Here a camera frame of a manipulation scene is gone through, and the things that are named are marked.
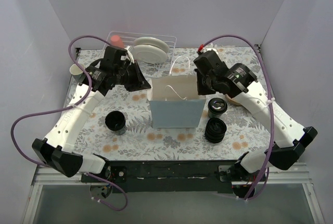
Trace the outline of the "light blue paper bag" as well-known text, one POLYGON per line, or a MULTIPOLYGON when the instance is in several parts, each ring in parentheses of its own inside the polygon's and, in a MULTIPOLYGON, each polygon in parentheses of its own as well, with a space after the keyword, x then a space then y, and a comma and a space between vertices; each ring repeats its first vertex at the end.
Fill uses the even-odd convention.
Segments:
POLYGON ((152 128, 197 128, 206 102, 197 89, 197 77, 189 73, 152 78, 147 90, 152 128))

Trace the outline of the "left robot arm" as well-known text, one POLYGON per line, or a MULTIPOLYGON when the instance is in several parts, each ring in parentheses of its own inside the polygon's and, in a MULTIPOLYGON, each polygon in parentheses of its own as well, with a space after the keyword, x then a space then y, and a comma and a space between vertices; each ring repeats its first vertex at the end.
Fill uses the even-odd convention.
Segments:
POLYGON ((35 139, 32 148, 42 162, 72 177, 92 173, 99 182, 111 175, 108 160, 94 154, 76 154, 74 145, 84 124, 108 91, 122 85, 129 91, 150 89, 130 48, 108 46, 103 58, 92 62, 80 76, 69 109, 61 115, 43 139, 35 139))

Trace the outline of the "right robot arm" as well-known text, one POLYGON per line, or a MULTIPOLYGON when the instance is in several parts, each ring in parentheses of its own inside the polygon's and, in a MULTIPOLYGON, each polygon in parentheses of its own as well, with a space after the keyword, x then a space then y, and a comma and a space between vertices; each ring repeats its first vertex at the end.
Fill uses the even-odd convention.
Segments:
POLYGON ((201 52, 194 64, 200 95, 228 95, 273 137, 271 148, 248 152, 230 168, 239 180, 249 180, 262 166, 288 170, 317 136, 314 127, 299 124, 274 99, 268 99, 263 85, 246 65, 237 63, 228 68, 214 50, 201 52))

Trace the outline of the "stack of black lids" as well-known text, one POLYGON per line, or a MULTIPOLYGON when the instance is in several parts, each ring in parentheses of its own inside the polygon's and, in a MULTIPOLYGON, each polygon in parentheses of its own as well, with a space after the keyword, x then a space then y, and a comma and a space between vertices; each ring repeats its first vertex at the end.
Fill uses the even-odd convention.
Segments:
POLYGON ((206 124, 204 136, 208 142, 219 143, 227 131, 226 124, 219 118, 210 118, 206 124))

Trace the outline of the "black coffee lid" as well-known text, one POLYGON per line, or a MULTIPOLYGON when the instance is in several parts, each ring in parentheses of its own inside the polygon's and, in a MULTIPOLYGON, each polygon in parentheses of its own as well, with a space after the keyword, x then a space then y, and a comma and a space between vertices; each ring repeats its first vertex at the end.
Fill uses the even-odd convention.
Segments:
POLYGON ((208 109, 215 114, 223 114, 227 111, 227 103, 222 98, 212 98, 208 102, 208 109))

